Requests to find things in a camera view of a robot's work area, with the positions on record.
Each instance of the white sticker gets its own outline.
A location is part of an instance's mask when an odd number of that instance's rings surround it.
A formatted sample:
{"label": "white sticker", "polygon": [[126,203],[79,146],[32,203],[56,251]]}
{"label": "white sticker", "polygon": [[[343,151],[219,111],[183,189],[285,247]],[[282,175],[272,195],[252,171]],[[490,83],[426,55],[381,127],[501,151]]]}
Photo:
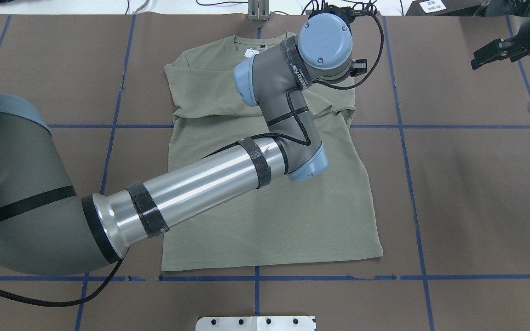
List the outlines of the white sticker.
{"label": "white sticker", "polygon": [[257,54],[259,54],[259,51],[253,50],[253,48],[248,48],[247,51],[244,52],[244,57],[252,58]]}
{"label": "white sticker", "polygon": [[425,13],[438,12],[447,9],[441,0],[429,0],[419,3]]}

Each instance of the olive green t-shirt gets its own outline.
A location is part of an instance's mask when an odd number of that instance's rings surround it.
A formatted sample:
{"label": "olive green t-shirt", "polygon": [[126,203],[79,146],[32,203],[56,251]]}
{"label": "olive green t-shirt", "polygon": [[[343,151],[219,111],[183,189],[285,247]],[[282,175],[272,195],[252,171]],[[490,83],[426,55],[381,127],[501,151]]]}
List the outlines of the olive green t-shirt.
{"label": "olive green t-shirt", "polygon": [[[246,59],[246,49],[271,48],[292,35],[267,40],[229,36],[187,50],[164,67],[178,107],[170,171],[233,141],[268,132],[259,107],[242,102],[233,70]],[[353,84],[353,79],[341,84]],[[173,227],[164,236],[163,271],[383,255],[368,174],[349,136],[355,92],[315,85],[304,97],[324,142],[328,169],[300,183],[279,178]]]}

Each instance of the black cable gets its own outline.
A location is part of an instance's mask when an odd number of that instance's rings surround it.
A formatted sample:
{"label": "black cable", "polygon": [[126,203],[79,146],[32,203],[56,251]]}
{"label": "black cable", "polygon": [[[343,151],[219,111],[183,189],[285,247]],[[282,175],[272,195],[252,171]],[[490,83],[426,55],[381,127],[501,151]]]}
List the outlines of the black cable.
{"label": "black cable", "polygon": [[200,4],[200,2],[196,0],[196,4],[200,6],[216,6],[216,5],[224,5],[224,4],[248,4],[248,1],[224,1],[224,2],[216,2],[215,4]]}
{"label": "black cable", "polygon": [[104,280],[101,285],[95,290],[95,292],[91,293],[87,297],[79,300],[72,300],[72,301],[64,301],[64,302],[56,302],[56,301],[45,301],[45,300],[38,300],[38,299],[32,299],[30,297],[20,296],[13,293],[10,293],[8,291],[3,291],[0,289],[0,297],[4,297],[9,300],[21,302],[21,303],[27,303],[27,304],[33,304],[34,306],[42,306],[42,307],[69,307],[69,306],[76,306],[78,304],[86,303],[89,300],[95,298],[109,282],[112,280],[112,277],[116,274],[118,271],[118,268],[122,265],[122,261],[124,259],[121,259],[116,263],[116,266],[114,266],[114,270],[112,270],[111,273],[109,273],[108,277]]}
{"label": "black cable", "polygon": [[[309,146],[312,143],[312,141],[310,140],[310,137],[308,136],[308,132],[307,132],[307,130],[304,127],[304,124],[301,122],[300,118],[298,117],[298,114],[296,113],[296,110],[294,109],[294,105],[292,103],[292,97],[290,96],[292,94],[292,92],[299,91],[299,90],[300,90],[300,88],[297,88],[297,87],[288,90],[288,92],[286,92],[286,99],[288,100],[288,106],[290,107],[290,113],[292,113],[292,117],[296,120],[298,126],[300,127],[300,130],[301,130],[302,134],[304,135],[304,139],[305,140],[302,141],[302,140],[296,139],[294,137],[288,136],[287,134],[281,134],[281,133],[276,133],[276,132],[256,134],[254,136],[251,136],[251,139],[277,137],[277,138],[284,138],[284,139],[287,139],[289,141],[293,141],[296,144],[305,145],[305,146]],[[235,141],[232,144],[228,144],[228,145],[222,147],[221,149],[218,149],[217,151],[214,151],[214,152],[206,155],[205,157],[208,157],[210,155],[214,155],[216,153],[220,153],[221,151],[225,151],[225,150],[227,150],[227,149],[229,149],[231,147],[234,147],[236,145],[238,145],[238,141]]]}
{"label": "black cable", "polygon": [[303,15],[305,13],[305,9],[308,7],[309,4],[312,4],[312,10],[316,9],[318,10],[318,0],[310,0],[305,6],[304,9],[302,9],[302,13],[300,15]]}
{"label": "black cable", "polygon": [[351,86],[334,86],[334,85],[331,85],[331,84],[329,84],[327,82],[318,81],[318,80],[313,81],[313,84],[321,84],[321,85],[324,85],[326,87],[334,88],[335,90],[350,90],[351,88],[356,88],[357,86],[360,86],[363,82],[365,82],[369,78],[369,75],[371,75],[372,72],[377,67],[377,64],[379,63],[379,59],[381,58],[381,52],[383,51],[383,29],[381,28],[381,24],[380,24],[379,20],[377,19],[376,15],[370,13],[369,16],[374,18],[374,21],[377,24],[377,28],[379,29],[380,46],[379,46],[379,52],[377,53],[377,59],[376,59],[374,65],[371,67],[371,69],[365,75],[365,77],[363,77],[360,81],[356,82],[355,84],[353,84]]}
{"label": "black cable", "polygon": [[375,6],[376,2],[377,2],[377,0],[375,0],[375,1],[369,0],[368,2],[358,1],[358,2],[355,2],[355,4],[351,8],[355,9],[355,6],[361,5],[361,9],[362,10],[368,11],[368,12],[372,12],[372,13],[376,13],[377,12],[377,7]]}

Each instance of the black electrical cable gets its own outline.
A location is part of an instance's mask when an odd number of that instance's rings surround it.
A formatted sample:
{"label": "black electrical cable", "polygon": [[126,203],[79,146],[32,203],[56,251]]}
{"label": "black electrical cable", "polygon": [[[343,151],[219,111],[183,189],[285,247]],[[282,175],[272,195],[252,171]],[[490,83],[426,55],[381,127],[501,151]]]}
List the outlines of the black electrical cable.
{"label": "black electrical cable", "polygon": [[334,85],[331,85],[331,84],[329,84],[327,82],[318,81],[318,80],[313,81],[313,84],[321,84],[321,85],[324,85],[326,87],[334,88],[335,90],[350,90],[351,88],[356,88],[357,86],[360,86],[363,82],[365,82],[369,78],[369,76],[372,74],[372,72],[377,67],[377,64],[379,63],[379,60],[381,59],[381,52],[383,51],[383,29],[381,28],[381,23],[379,22],[379,20],[377,19],[377,16],[375,14],[370,13],[369,16],[374,18],[374,21],[377,24],[377,28],[379,29],[380,46],[379,46],[379,52],[377,53],[377,59],[376,59],[374,65],[368,71],[368,73],[360,81],[356,82],[355,84],[353,84],[351,86],[334,86]]}
{"label": "black electrical cable", "polygon": [[[296,110],[294,109],[294,105],[292,103],[292,97],[290,96],[292,94],[292,92],[299,91],[299,90],[300,90],[300,88],[297,88],[297,87],[290,89],[288,92],[286,92],[286,99],[288,100],[288,106],[290,107],[290,113],[292,113],[292,117],[296,120],[298,126],[300,127],[300,130],[301,130],[302,134],[304,135],[304,140],[299,140],[299,139],[296,139],[294,137],[288,136],[287,134],[281,134],[281,133],[276,133],[276,132],[256,134],[254,136],[251,136],[251,139],[277,137],[277,138],[284,138],[284,139],[287,139],[289,141],[293,141],[296,144],[305,145],[305,146],[309,146],[312,143],[312,141],[310,140],[310,137],[308,136],[308,132],[307,132],[307,130],[304,127],[304,124],[301,122],[300,118],[298,117],[298,114],[296,113]],[[221,151],[225,151],[225,150],[227,150],[227,149],[229,149],[231,147],[234,147],[236,145],[238,145],[238,141],[235,141],[232,144],[226,145],[226,146],[222,147],[221,149],[218,149],[217,151],[214,151],[214,152],[206,155],[206,157],[208,157],[210,155],[214,155],[216,153],[220,153]]]}
{"label": "black electrical cable", "polygon": [[224,1],[224,2],[216,2],[215,4],[200,4],[200,2],[196,0],[196,4],[200,6],[216,6],[216,5],[225,5],[225,4],[248,4],[248,1]]}
{"label": "black electrical cable", "polygon": [[309,4],[312,4],[312,9],[316,9],[318,10],[319,8],[319,4],[318,4],[318,0],[310,0],[305,6],[304,6],[304,9],[302,9],[302,13],[300,15],[303,15],[305,13],[305,9],[308,7]]}
{"label": "black electrical cable", "polygon": [[114,269],[111,273],[109,273],[108,277],[104,280],[101,285],[95,290],[95,292],[91,293],[90,295],[86,296],[83,299],[79,300],[72,300],[72,301],[64,301],[64,302],[56,302],[56,301],[44,301],[44,300],[38,300],[38,299],[32,299],[30,297],[20,296],[13,293],[10,293],[8,291],[3,291],[0,289],[0,297],[4,297],[9,300],[21,302],[21,303],[27,303],[27,304],[33,304],[34,306],[42,306],[42,307],[69,307],[69,306],[76,306],[78,304],[86,303],[89,300],[95,298],[105,287],[109,282],[112,280],[120,266],[122,265],[122,261],[124,259],[121,259],[116,263],[116,266],[114,266]]}

